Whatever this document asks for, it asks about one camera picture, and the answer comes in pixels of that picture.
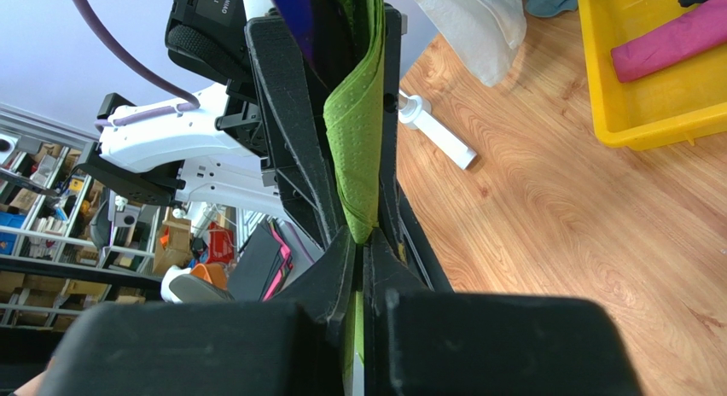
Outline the dark purple spoon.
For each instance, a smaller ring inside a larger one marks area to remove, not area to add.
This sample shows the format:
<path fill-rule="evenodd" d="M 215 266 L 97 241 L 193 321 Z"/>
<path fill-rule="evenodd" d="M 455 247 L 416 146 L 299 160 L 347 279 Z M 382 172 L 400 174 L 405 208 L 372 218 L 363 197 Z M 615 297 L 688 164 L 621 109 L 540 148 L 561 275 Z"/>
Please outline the dark purple spoon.
<path fill-rule="evenodd" d="M 332 73 L 349 42 L 340 0 L 272 0 L 311 68 Z"/>

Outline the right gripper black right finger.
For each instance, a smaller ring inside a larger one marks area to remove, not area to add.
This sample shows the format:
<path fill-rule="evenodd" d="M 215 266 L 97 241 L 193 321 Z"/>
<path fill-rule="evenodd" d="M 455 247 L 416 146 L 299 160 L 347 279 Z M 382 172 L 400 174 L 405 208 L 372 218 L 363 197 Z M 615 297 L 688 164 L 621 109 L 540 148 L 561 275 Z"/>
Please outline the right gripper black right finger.
<path fill-rule="evenodd" d="M 376 229 L 363 247 L 364 390 L 367 395 L 443 395 L 443 313 L 435 292 Z"/>

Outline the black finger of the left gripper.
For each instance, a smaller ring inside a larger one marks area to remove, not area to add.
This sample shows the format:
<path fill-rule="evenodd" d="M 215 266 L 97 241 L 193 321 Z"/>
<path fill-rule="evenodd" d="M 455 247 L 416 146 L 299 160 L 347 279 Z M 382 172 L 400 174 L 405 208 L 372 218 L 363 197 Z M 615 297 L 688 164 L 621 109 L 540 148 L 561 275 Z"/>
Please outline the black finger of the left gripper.
<path fill-rule="evenodd" d="M 398 89 L 402 15 L 391 4 L 385 9 L 383 126 L 380 163 L 379 224 L 395 253 L 404 251 L 397 180 Z"/>
<path fill-rule="evenodd" d="M 325 249 L 343 225 L 343 213 L 319 136 L 322 121 L 314 114 L 307 66 L 280 16 L 251 19 L 245 36 L 267 136 L 267 171 L 284 212 Z"/>

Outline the green paper napkin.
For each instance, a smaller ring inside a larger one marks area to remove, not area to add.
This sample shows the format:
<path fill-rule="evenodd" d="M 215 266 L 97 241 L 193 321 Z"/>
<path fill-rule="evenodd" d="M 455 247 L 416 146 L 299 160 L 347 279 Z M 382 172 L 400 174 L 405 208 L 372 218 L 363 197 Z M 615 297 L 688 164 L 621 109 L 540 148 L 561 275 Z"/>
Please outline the green paper napkin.
<path fill-rule="evenodd" d="M 384 0 L 344 0 L 362 56 L 324 103 L 337 192 L 359 247 L 378 226 L 385 78 Z"/>

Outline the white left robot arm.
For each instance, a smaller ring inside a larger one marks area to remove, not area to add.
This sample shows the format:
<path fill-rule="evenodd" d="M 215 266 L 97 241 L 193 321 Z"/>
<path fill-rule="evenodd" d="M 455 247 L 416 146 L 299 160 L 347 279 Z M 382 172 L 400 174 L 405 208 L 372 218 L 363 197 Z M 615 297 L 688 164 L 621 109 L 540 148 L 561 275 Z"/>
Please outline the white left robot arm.
<path fill-rule="evenodd" d="M 108 95 L 79 164 L 130 201 L 244 207 L 322 248 L 340 230 L 397 245 L 404 25 L 385 0 L 173 0 L 170 57 L 211 86 Z"/>

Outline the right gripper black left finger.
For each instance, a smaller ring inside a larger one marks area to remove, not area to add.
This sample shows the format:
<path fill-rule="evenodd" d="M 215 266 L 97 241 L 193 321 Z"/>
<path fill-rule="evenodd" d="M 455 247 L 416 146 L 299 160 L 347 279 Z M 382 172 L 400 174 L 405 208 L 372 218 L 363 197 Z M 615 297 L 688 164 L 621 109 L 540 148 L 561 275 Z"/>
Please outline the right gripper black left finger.
<path fill-rule="evenodd" d="M 350 395 L 355 351 L 357 244 L 341 227 L 323 256 L 280 294 L 305 314 L 296 329 L 292 395 Z"/>

